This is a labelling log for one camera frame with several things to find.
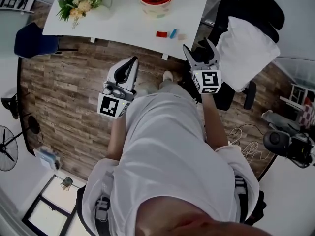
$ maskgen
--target window frame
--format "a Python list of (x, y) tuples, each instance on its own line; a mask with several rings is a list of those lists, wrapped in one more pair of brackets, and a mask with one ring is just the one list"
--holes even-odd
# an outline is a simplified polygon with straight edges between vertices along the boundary
[(44, 202), (45, 204), (47, 204), (48, 206), (50, 206), (51, 209), (61, 213), (62, 215), (66, 216), (67, 219), (63, 225), (62, 230), (60, 231), (59, 236), (65, 236), (70, 225), (71, 222), (75, 216), (75, 213), (77, 212), (77, 205), (74, 206), (73, 210), (71, 213), (63, 210), (62, 208), (60, 208), (59, 206), (55, 205), (54, 203), (50, 202), (49, 200), (47, 200), (46, 198), (44, 198), (42, 196), (42, 194), (44, 193), (44, 191), (47, 189), (47, 187), (49, 186), (49, 184), (54, 180), (54, 178), (59, 178), (57, 175), (53, 175), (50, 180), (46, 183), (46, 185), (44, 186), (44, 188), (41, 190), (41, 192), (39, 193), (39, 195), (37, 196), (37, 198), (34, 200), (34, 202), (32, 203), (31, 207), (28, 209), (28, 211), (25, 213), (22, 222), (27, 225), (34, 233), (36, 233), (39, 236), (48, 236), (47, 234), (45, 234), (42, 230), (40, 230), (36, 225), (34, 225), (33, 223), (31, 223), (29, 221), (29, 218), (31, 217), (34, 209), (36, 208), (36, 206), (38, 205), (39, 201)]

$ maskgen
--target person's arm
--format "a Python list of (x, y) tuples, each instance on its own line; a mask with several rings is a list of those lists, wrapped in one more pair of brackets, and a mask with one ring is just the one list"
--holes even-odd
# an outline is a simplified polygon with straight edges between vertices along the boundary
[(207, 143), (213, 150), (228, 145), (224, 126), (212, 95), (202, 94), (201, 98), (205, 117)]
[(127, 135), (126, 114), (115, 119), (112, 124), (106, 158), (120, 161)]

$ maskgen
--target window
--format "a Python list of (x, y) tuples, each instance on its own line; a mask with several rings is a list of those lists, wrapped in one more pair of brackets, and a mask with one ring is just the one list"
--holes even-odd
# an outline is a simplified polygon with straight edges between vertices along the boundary
[(75, 200), (78, 187), (61, 188), (63, 179), (53, 176), (25, 214), (23, 222), (40, 236), (89, 236), (82, 225)]

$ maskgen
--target red block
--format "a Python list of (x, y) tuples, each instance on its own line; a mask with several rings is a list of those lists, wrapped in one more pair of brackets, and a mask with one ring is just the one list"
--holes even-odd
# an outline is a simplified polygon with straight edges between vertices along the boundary
[(157, 37), (167, 37), (167, 32), (157, 31)]

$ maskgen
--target white pillow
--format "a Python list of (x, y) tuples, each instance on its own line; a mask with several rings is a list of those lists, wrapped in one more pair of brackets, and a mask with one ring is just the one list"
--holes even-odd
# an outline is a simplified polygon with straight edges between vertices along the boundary
[(228, 31), (217, 44), (222, 80), (241, 92), (253, 77), (280, 55), (270, 37), (251, 23), (228, 17)]

